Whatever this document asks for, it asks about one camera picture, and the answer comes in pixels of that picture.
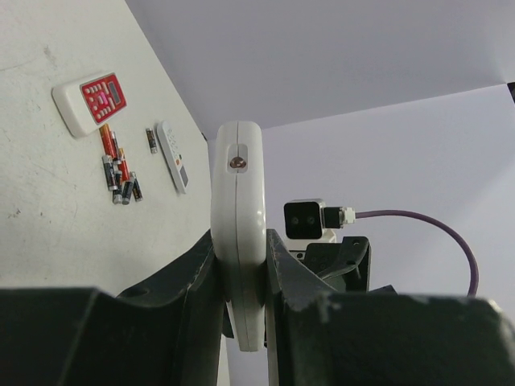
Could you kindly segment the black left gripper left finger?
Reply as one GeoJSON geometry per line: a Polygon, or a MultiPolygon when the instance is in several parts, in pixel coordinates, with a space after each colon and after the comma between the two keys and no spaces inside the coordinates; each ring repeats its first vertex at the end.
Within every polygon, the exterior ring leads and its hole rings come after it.
{"type": "Polygon", "coordinates": [[[214,385],[224,301],[212,238],[118,296],[3,289],[4,385],[214,385]]]}

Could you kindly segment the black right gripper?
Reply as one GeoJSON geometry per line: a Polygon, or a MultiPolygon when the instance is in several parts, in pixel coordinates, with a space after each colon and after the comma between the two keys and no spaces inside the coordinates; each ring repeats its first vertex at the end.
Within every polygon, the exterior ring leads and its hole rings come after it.
{"type": "Polygon", "coordinates": [[[336,236],[320,240],[287,240],[290,254],[339,292],[392,293],[391,285],[369,288],[371,245],[364,236],[336,236]]]}

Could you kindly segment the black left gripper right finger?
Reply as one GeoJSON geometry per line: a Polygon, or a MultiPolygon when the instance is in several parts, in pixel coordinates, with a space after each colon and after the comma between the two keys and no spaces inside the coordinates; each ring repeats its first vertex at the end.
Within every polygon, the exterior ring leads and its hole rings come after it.
{"type": "Polygon", "coordinates": [[[514,327],[491,300],[339,293],[267,232],[272,385],[511,385],[514,327]]]}

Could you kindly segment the white grey remote control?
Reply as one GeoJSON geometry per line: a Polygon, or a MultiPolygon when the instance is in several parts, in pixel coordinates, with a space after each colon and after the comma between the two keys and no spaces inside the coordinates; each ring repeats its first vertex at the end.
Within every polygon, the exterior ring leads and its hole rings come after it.
{"type": "Polygon", "coordinates": [[[265,338],[266,205],[261,128],[223,124],[212,172],[212,244],[219,261],[229,321],[243,352],[265,338]]]}

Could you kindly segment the white remote with orange button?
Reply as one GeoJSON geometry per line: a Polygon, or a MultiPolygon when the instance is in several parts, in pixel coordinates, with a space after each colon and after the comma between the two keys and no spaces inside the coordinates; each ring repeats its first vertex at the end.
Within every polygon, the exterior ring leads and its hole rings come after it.
{"type": "Polygon", "coordinates": [[[175,186],[179,193],[185,194],[187,192],[189,178],[183,164],[182,154],[179,151],[174,131],[168,121],[161,121],[157,125],[156,133],[175,186]]]}

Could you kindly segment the red and white remote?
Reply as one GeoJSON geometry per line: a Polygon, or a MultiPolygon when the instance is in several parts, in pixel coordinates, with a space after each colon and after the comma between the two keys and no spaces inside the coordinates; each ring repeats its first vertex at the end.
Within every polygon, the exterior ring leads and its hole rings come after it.
{"type": "Polygon", "coordinates": [[[51,96],[75,138],[89,136],[127,106],[115,72],[99,72],[55,86],[51,96]]]}

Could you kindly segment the lone black battery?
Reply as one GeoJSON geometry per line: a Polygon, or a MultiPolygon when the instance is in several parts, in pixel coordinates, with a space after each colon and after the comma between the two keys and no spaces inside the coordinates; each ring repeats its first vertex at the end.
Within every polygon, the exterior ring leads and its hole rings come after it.
{"type": "Polygon", "coordinates": [[[156,143],[156,140],[155,140],[155,134],[154,134],[154,130],[153,129],[146,128],[146,138],[147,138],[147,141],[148,141],[150,152],[152,154],[156,154],[158,152],[158,149],[157,149],[157,143],[156,143]]]}

